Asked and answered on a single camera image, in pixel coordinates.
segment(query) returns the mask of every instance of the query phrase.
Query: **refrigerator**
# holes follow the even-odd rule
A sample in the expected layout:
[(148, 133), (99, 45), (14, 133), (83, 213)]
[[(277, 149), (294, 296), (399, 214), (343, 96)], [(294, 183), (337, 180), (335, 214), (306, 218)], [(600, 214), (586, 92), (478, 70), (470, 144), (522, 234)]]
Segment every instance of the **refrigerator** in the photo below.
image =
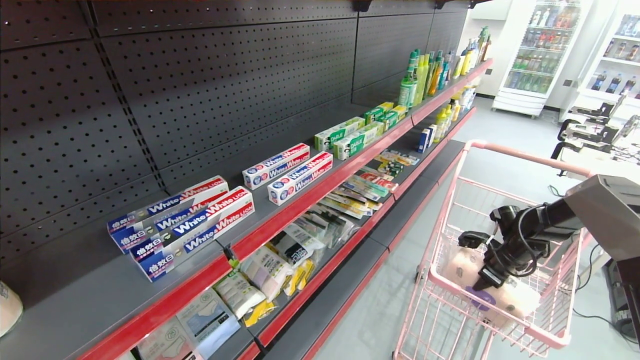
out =
[(591, 0), (536, 1), (492, 110), (540, 115), (590, 7)]

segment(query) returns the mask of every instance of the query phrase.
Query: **toilet paper roll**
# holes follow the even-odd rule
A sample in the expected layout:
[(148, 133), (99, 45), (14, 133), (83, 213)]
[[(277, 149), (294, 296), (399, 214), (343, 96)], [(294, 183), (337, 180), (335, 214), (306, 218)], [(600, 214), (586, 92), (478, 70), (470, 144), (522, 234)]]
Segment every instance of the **toilet paper roll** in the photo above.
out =
[[(469, 293), (519, 319), (523, 320), (538, 308), (540, 294), (511, 276), (500, 288), (490, 287), (481, 291), (473, 290), (473, 285), (480, 278), (478, 271), (483, 265), (482, 254), (478, 254), (473, 249), (460, 247), (444, 267), (442, 275)], [(484, 314), (486, 320), (497, 328), (501, 329), (513, 323), (511, 319), (500, 312), (464, 295), (461, 297), (466, 301), (471, 301), (472, 305)]]
[(22, 302), (18, 295), (0, 281), (0, 338), (20, 320), (22, 311)]

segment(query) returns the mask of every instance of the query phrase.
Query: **darlie toothpaste box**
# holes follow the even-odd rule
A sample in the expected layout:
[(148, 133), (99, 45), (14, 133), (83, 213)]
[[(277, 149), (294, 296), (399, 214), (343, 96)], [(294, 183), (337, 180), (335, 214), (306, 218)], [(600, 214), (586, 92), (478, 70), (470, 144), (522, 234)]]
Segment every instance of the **darlie toothpaste box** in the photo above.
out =
[(156, 281), (255, 212), (251, 192), (242, 186), (229, 191), (164, 238), (153, 237), (131, 249), (145, 275)]
[(304, 143), (299, 143), (243, 171), (244, 184), (249, 189), (255, 190), (290, 168), (307, 161), (309, 156), (309, 146)]
[(333, 156), (324, 151), (319, 153), (287, 175), (269, 184), (269, 200), (276, 205), (282, 205), (295, 193), (329, 171), (331, 166), (333, 166)]
[(207, 202), (228, 191), (227, 182), (220, 176), (198, 183), (165, 200), (138, 209), (107, 223), (111, 238), (125, 254), (143, 240), (147, 230), (175, 215)]

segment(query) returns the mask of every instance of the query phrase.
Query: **plastic bag package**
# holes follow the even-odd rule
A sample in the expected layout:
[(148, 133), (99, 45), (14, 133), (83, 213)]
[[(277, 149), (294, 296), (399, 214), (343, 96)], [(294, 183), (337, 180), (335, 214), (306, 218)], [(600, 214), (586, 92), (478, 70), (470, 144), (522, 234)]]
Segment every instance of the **plastic bag package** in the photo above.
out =
[(271, 244), (293, 268), (300, 266), (313, 254), (314, 250), (325, 246), (295, 222), (287, 225), (283, 231), (271, 239)]
[(294, 273), (285, 259), (266, 246), (260, 247), (243, 261), (240, 269), (263, 292), (268, 302), (278, 296), (287, 277)]
[(240, 269), (232, 270), (213, 288), (238, 319), (266, 299), (265, 294), (247, 281)]
[(322, 204), (312, 206), (305, 215), (309, 213), (322, 218), (328, 223), (327, 232), (322, 241), (329, 249), (345, 243), (360, 228), (337, 211)]

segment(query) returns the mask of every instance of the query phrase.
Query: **black pegboard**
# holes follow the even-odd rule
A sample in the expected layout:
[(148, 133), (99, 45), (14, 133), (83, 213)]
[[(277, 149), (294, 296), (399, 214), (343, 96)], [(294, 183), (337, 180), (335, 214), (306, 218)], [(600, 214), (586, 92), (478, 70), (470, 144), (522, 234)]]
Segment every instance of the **black pegboard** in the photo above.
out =
[(360, 17), (433, 13), (435, 8), (435, 0), (373, 0)]
[(0, 19), (2, 50), (89, 38), (77, 1), (6, 0)]
[(432, 20), (432, 13), (361, 18), (353, 89), (406, 70), (411, 52), (424, 52)]
[[(454, 5), (457, 1), (445, 4), (444, 8), (450, 6), (455, 10)], [(431, 32), (429, 33), (429, 42), (427, 44), (427, 51), (442, 50), (444, 54), (451, 51), (453, 54), (458, 50), (458, 44), (460, 42), (460, 36), (462, 36), (462, 29), (465, 26), (465, 19), (467, 18), (467, 10), (455, 11), (455, 12), (443, 12), (441, 10), (435, 13), (433, 17), (433, 23), (431, 25)]]
[(355, 18), (349, 0), (96, 1), (101, 35)]
[(356, 20), (102, 41), (159, 168), (348, 94)]
[[(93, 42), (14, 49), (0, 59), (4, 254), (8, 235), (62, 211), (72, 215), (58, 232), (87, 223), (89, 214), (70, 208), (149, 175), (151, 169)], [(29, 237), (25, 247), (57, 232), (47, 229), (47, 234)]]

